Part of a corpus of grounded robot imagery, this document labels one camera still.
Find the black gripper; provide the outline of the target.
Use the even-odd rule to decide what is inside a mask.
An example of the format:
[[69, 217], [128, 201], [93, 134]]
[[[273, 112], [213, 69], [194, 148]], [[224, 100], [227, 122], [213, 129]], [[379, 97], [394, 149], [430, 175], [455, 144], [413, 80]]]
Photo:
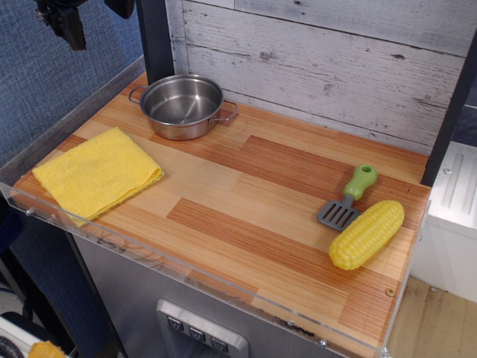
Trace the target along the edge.
[[[78, 7], [86, 0], [36, 0], [37, 15], [51, 17], [51, 28], [62, 37], [73, 51], [86, 49], [83, 25]], [[134, 11], [135, 0], [104, 0], [106, 6], [123, 19], [129, 19]]]

